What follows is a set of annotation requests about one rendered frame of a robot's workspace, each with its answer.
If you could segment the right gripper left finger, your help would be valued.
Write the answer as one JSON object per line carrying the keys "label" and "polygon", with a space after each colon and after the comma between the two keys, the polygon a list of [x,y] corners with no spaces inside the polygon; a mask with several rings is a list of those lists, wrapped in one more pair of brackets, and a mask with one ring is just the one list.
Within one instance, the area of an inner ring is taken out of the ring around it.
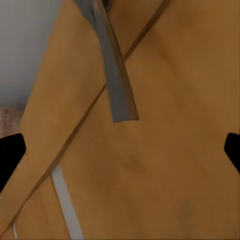
{"label": "right gripper left finger", "polygon": [[0,138],[0,193],[26,153],[22,133]]}

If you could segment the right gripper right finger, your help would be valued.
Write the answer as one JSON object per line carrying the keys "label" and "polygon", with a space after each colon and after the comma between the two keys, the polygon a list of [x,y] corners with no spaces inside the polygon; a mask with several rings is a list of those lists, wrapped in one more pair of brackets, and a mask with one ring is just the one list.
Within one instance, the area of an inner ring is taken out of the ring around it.
{"label": "right gripper right finger", "polygon": [[235,165],[240,173],[240,135],[235,133],[229,133],[227,135],[224,151]]}

